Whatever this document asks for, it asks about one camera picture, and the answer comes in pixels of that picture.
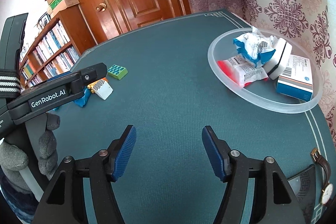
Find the wooden bookshelf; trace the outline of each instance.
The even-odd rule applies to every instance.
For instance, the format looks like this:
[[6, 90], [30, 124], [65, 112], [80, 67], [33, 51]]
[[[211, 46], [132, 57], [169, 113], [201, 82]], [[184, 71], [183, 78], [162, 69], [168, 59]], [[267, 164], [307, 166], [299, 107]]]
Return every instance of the wooden bookshelf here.
[[[70, 42], [66, 43], [60, 48], [53, 56], [51, 56], [42, 65], [36, 60], [33, 51], [36, 46], [41, 42], [43, 37], [55, 27], [58, 21], [61, 21], [65, 31], [67, 32]], [[67, 48], [73, 47], [79, 56], [82, 55], [88, 48], [95, 46], [95, 41], [87, 28], [85, 20], [80, 12], [78, 5], [69, 7], [65, 10], [59, 11], [51, 21], [43, 28], [41, 33], [36, 37], [30, 48], [28, 49], [25, 57], [20, 63], [20, 73], [27, 60], [29, 60], [30, 67], [35, 71], [34, 74], [27, 80], [21, 76], [21, 85], [26, 88], [27, 84], [36, 76], [39, 75], [43, 81], [47, 80], [47, 75], [43, 72], [45, 66], [54, 60], [59, 54], [63, 53]]]

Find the green building block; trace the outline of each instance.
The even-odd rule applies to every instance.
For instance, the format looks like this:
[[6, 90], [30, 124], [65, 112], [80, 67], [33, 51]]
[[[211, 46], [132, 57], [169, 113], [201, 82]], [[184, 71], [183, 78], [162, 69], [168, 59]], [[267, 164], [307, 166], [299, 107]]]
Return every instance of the green building block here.
[[126, 70], [126, 68], [122, 66], [113, 65], [111, 68], [107, 70], [107, 73], [112, 77], [120, 80], [128, 73], [128, 71]]

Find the green tablecloth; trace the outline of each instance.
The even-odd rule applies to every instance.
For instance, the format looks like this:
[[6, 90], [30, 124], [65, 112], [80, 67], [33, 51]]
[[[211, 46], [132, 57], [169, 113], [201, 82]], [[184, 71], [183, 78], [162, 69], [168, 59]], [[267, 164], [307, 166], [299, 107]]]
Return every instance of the green tablecloth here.
[[[144, 27], [87, 51], [74, 70], [98, 62], [127, 68], [122, 80], [108, 76], [113, 93], [106, 101], [92, 95], [84, 108], [69, 103], [58, 111], [55, 131], [59, 161], [92, 156], [119, 138], [128, 124], [137, 129], [125, 174], [113, 184], [127, 224], [212, 224], [225, 184], [214, 175], [201, 131], [211, 125], [220, 139], [247, 157], [273, 156], [287, 177], [312, 163], [319, 147], [330, 162], [336, 185], [336, 156], [325, 118], [318, 106], [300, 114], [271, 112], [246, 102], [213, 74], [207, 60], [211, 42], [229, 30], [247, 27], [220, 10], [174, 18]], [[314, 218], [322, 186], [316, 169]], [[248, 223], [253, 179], [242, 223]], [[89, 182], [87, 213], [96, 223]]]

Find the plastic bowl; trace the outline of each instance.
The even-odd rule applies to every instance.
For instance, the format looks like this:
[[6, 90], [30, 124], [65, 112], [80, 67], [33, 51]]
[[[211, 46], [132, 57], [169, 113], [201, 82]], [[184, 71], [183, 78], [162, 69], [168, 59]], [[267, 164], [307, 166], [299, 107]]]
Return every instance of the plastic bowl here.
[[240, 88], [218, 67], [217, 61], [226, 60], [237, 55], [233, 39], [243, 33], [252, 32], [252, 28], [241, 28], [226, 32], [211, 43], [208, 50], [208, 61], [214, 74], [234, 93], [259, 107], [281, 113], [301, 113], [312, 109], [321, 99], [323, 91], [322, 75], [315, 64], [315, 60], [295, 41], [268, 30], [259, 30], [265, 37], [270, 37], [271, 35], [275, 35], [277, 38], [282, 37], [293, 46], [292, 54], [310, 59], [313, 79], [313, 96], [310, 101], [303, 102], [299, 99], [277, 93], [277, 80], [256, 81], [245, 88]]

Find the door knob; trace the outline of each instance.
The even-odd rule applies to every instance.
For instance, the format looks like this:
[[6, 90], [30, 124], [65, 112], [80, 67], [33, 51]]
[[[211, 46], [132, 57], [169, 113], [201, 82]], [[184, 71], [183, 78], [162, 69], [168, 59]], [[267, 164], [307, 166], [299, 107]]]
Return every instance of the door knob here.
[[97, 12], [103, 12], [106, 10], [106, 4], [105, 3], [100, 3], [97, 7], [96, 7], [96, 11]]

